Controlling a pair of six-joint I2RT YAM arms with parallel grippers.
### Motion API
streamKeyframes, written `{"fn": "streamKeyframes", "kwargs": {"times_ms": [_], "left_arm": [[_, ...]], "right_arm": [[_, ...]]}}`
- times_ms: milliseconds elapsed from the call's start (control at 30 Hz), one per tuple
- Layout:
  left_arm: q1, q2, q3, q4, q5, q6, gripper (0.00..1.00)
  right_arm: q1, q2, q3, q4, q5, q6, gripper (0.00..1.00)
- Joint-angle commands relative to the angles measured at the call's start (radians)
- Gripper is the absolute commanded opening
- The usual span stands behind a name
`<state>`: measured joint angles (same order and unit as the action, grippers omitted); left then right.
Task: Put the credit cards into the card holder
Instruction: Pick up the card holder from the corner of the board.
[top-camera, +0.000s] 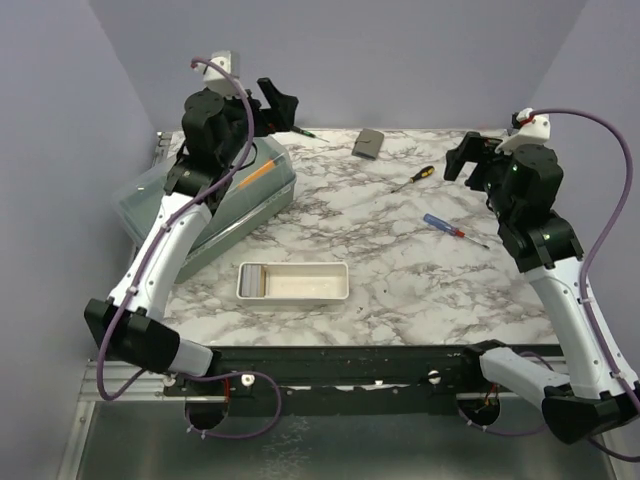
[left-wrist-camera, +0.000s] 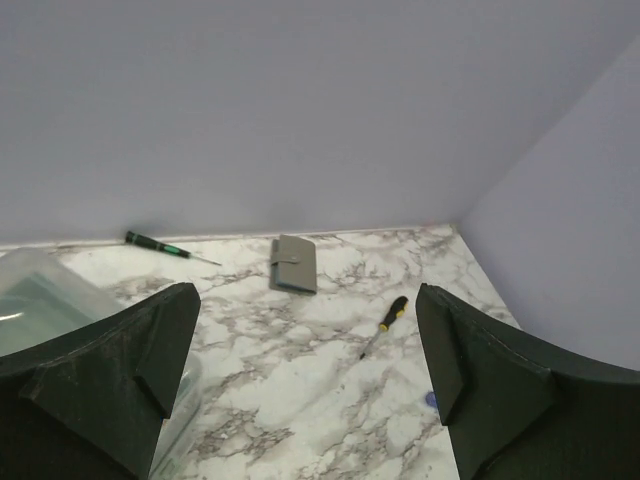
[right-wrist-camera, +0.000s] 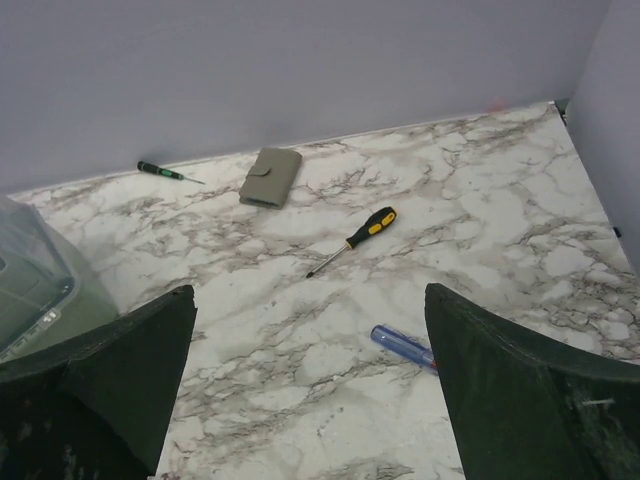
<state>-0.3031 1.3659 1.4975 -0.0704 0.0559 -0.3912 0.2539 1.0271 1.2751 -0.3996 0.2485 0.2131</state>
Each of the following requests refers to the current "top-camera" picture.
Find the grey card holder wallet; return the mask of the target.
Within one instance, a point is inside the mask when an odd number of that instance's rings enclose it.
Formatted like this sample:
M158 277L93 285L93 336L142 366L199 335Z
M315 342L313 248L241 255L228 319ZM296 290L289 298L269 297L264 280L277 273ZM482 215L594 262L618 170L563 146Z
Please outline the grey card holder wallet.
M358 158L375 160L378 158L384 138L381 131L363 129L355 140L351 154Z

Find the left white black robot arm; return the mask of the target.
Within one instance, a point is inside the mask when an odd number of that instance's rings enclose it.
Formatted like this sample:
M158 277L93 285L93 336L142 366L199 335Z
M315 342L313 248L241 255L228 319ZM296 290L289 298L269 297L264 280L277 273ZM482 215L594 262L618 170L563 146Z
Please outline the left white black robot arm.
M268 78L257 81L268 105L203 89L188 97L183 146L169 170L150 233L124 278L104 300L88 302L84 318L102 356L154 373L187 375L201 395L222 380L211 348L183 339L162 322L169 293L196 238L210 223L255 138L289 131L299 100Z

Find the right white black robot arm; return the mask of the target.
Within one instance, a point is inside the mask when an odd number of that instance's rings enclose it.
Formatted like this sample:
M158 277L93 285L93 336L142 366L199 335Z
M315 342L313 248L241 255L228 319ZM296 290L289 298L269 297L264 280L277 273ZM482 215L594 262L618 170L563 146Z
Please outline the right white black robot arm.
M586 261L572 226L553 209L563 179L555 152L524 144L504 154L499 144L466 133L446 154L444 178L453 181L474 163L465 184L486 193L502 244L542 301L568 371L552 372L489 340L464 349L460 379L474 392L508 388L541 411L558 440L573 444L635 420L639 379L580 277Z

